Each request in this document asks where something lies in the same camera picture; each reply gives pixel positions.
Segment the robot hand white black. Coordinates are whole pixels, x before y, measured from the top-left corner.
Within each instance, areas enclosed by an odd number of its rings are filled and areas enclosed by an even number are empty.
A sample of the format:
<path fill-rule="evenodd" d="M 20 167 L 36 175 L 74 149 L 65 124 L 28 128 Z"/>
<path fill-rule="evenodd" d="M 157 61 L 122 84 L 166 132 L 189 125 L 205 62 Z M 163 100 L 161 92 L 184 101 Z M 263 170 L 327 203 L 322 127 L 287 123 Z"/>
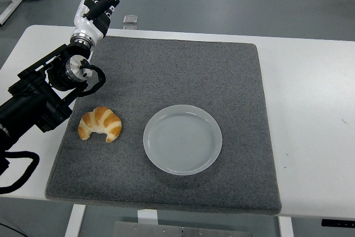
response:
<path fill-rule="evenodd" d="M 111 15 L 120 0 L 81 0 L 74 16 L 74 35 L 85 35 L 96 43 L 109 29 Z"/>

